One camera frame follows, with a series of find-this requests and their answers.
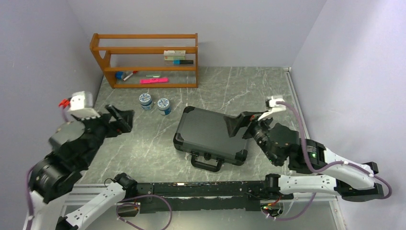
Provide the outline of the black poker set case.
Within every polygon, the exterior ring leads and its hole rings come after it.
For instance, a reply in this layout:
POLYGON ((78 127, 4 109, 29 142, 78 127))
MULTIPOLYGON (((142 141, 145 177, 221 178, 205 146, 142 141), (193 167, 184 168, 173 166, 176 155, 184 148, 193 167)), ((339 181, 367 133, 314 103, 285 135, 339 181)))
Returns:
POLYGON ((246 161, 248 140, 242 136, 247 129, 229 137, 224 116, 193 106, 183 110, 173 144, 176 150, 192 155, 192 166, 215 173, 223 163, 241 166, 246 161))

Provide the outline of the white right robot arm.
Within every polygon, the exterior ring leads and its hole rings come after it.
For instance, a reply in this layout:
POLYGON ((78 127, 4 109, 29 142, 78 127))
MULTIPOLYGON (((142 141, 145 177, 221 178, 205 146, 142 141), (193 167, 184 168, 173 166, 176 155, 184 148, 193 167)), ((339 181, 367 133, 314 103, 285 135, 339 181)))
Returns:
POLYGON ((255 140, 271 164, 287 164, 290 171, 299 174, 266 175, 263 192, 267 198, 294 193, 332 194, 350 202, 386 198, 383 186, 376 178, 375 162, 349 161, 319 142, 301 138, 298 131, 280 123, 271 126, 273 119, 262 120, 260 115, 242 112, 238 116, 225 115, 224 121, 230 137, 246 128, 241 137, 255 140))

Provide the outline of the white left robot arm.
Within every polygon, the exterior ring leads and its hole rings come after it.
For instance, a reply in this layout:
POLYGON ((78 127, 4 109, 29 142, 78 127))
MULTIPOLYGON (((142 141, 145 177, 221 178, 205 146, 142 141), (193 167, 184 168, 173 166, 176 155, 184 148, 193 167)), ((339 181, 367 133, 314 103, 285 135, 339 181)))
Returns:
POLYGON ((111 104, 105 108, 105 114, 88 108, 83 117, 74 116, 73 121, 63 123, 49 138, 51 152, 26 176, 26 230, 83 230, 114 204, 136 197, 137 181, 121 173, 91 201, 70 214, 60 214, 104 140, 129 133, 133 128, 133 110, 119 110, 111 104))

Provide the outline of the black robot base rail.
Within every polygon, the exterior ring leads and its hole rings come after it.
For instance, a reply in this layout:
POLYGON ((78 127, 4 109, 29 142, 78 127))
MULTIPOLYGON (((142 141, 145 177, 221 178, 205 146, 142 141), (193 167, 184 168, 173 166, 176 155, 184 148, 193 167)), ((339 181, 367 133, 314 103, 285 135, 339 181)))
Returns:
POLYGON ((260 211, 273 200, 292 200, 268 181, 138 183, 124 193, 124 201, 138 203, 140 213, 162 211, 260 211))

